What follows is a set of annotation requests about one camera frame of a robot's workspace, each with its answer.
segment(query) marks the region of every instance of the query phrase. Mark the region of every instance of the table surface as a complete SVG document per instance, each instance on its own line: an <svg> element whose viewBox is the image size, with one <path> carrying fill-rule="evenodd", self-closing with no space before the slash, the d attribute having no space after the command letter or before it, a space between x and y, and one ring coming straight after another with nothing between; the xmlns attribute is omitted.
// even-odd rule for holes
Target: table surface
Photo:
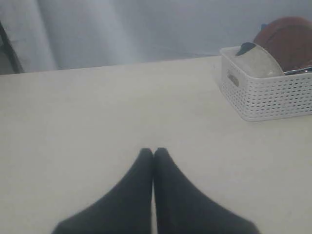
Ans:
<svg viewBox="0 0 312 234"><path fill-rule="evenodd" d="M250 123L220 57L0 77L0 233L49 234L167 147L207 196L263 234L312 230L312 117Z"/></svg>

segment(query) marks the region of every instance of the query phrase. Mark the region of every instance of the white table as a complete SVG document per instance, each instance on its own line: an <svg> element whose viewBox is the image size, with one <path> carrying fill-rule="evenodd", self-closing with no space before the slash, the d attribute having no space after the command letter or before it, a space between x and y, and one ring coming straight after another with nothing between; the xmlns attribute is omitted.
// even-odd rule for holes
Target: white table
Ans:
<svg viewBox="0 0 312 234"><path fill-rule="evenodd" d="M167 147L263 234L310 234L312 116L245 122L219 75L212 57L0 77L0 233L49 234Z"/></svg>

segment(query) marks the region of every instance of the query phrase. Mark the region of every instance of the perforated basket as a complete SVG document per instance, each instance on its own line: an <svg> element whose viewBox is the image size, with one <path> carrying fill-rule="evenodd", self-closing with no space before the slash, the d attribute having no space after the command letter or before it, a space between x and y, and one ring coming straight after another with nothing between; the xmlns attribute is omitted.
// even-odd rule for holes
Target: perforated basket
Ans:
<svg viewBox="0 0 312 234"><path fill-rule="evenodd" d="M231 56L239 47L221 49L221 92L246 121L312 114L312 73L253 78Z"/></svg>

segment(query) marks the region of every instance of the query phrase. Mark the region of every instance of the white plastic basket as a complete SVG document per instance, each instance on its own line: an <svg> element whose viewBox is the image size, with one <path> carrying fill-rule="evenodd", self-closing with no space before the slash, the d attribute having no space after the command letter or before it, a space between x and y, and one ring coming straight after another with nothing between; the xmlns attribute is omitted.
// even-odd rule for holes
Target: white plastic basket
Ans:
<svg viewBox="0 0 312 234"><path fill-rule="evenodd" d="M247 75L232 61L240 47L221 49L220 89L246 121L312 114L312 73L271 78Z"/></svg>

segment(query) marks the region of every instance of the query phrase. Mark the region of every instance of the white bowl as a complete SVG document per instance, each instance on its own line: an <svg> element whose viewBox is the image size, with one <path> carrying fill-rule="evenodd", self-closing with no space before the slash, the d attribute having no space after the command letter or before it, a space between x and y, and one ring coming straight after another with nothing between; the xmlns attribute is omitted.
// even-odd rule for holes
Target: white bowl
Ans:
<svg viewBox="0 0 312 234"><path fill-rule="evenodd" d="M279 77L284 72L273 56L261 46L246 42L233 55L233 62L254 78Z"/></svg>

